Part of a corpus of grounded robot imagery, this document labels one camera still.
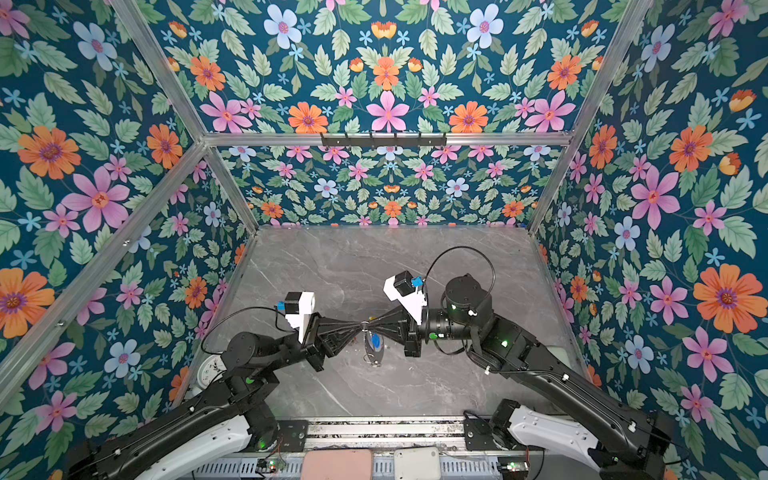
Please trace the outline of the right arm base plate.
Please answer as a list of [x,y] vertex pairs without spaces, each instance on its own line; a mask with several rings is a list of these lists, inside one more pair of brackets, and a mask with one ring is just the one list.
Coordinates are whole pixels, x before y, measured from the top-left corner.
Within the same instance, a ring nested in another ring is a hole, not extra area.
[[507,430],[482,418],[466,417],[463,428],[468,451],[513,451],[521,446]]

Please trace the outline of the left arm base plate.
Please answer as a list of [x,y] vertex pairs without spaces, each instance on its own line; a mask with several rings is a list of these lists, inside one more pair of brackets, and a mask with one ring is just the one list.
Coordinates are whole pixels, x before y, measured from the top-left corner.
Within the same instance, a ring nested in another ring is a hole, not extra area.
[[298,453],[308,438],[307,420],[277,420],[260,440],[260,450],[270,453]]

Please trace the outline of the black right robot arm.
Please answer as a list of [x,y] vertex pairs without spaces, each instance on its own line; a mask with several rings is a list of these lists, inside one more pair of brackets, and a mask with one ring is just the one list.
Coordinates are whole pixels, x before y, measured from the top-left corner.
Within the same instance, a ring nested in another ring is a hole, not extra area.
[[501,403],[490,422],[501,436],[568,457],[602,479],[663,478],[672,445],[668,415],[644,412],[602,391],[529,331],[497,314],[491,293],[471,275],[451,279],[434,309],[424,288],[408,272],[387,279],[384,292],[398,306],[365,322],[364,329],[400,343],[412,357],[430,341],[459,341],[487,374],[525,386],[564,414]]

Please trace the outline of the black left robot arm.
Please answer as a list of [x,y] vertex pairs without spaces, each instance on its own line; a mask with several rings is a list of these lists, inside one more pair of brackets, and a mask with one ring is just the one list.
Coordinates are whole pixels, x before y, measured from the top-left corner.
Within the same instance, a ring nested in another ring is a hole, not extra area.
[[271,448],[280,433],[266,399],[279,384],[277,370],[306,361],[321,371],[365,326],[313,314],[306,339],[296,331],[281,337],[234,335],[220,355],[223,372],[201,393],[131,433],[79,445],[67,455],[64,478],[136,479],[174,452],[191,465],[204,458],[191,451],[196,438],[207,450],[230,440],[238,450]]

